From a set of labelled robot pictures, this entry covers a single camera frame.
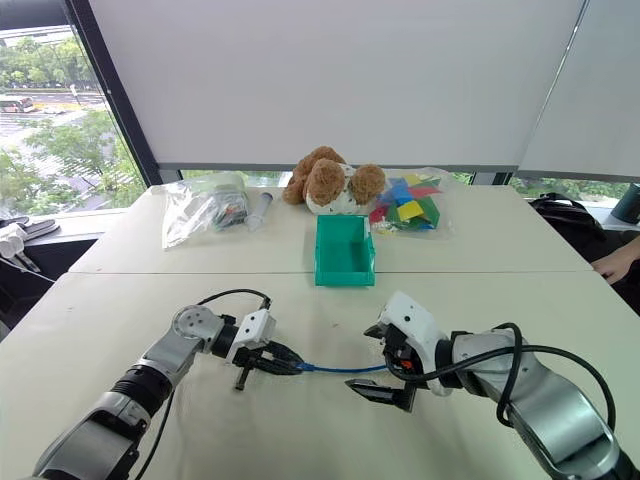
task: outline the white roller blind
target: white roller blind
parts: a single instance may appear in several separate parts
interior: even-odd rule
[[[91,4],[161,166],[511,166],[581,1]]]
[[[591,0],[521,169],[640,178],[640,2]]]

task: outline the stuffed toy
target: stuffed toy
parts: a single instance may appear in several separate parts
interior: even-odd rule
[[[384,180],[380,167],[353,168],[333,148],[318,147],[293,169],[282,199],[291,205],[306,202],[316,215],[367,214]]]

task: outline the person's hand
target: person's hand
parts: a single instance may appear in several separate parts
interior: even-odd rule
[[[591,264],[593,269],[602,275],[609,285],[621,280],[631,268],[635,256],[624,247]]]

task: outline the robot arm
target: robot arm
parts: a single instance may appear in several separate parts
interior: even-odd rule
[[[138,459],[138,445],[164,401],[189,371],[196,353],[212,353],[242,367],[235,388],[253,368],[278,375],[301,370],[302,359],[271,342],[275,320],[265,308],[247,315],[238,328],[203,306],[176,314],[169,331],[149,348],[89,413],[45,451],[34,478],[124,480]],[[271,359],[262,357],[269,352]]]
[[[449,340],[433,316],[407,295],[397,292],[365,335],[382,339],[392,373],[405,379],[403,389],[368,380],[347,384],[368,400],[411,411],[416,389],[445,396],[452,388],[500,402],[514,361],[514,333],[494,329],[482,334],[457,332]],[[424,373],[447,369],[498,349],[509,354],[488,358],[467,368],[428,380]],[[505,409],[508,423],[553,479],[640,479],[620,450],[612,429],[573,383],[542,365],[525,351]]]

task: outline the blue cable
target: blue cable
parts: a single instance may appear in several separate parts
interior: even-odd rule
[[[296,365],[300,370],[304,370],[305,372],[327,372],[327,373],[367,373],[367,372],[377,372],[379,370],[386,370],[386,365],[377,365],[375,367],[366,367],[366,368],[327,368],[327,367],[318,367],[313,363],[302,362]]]

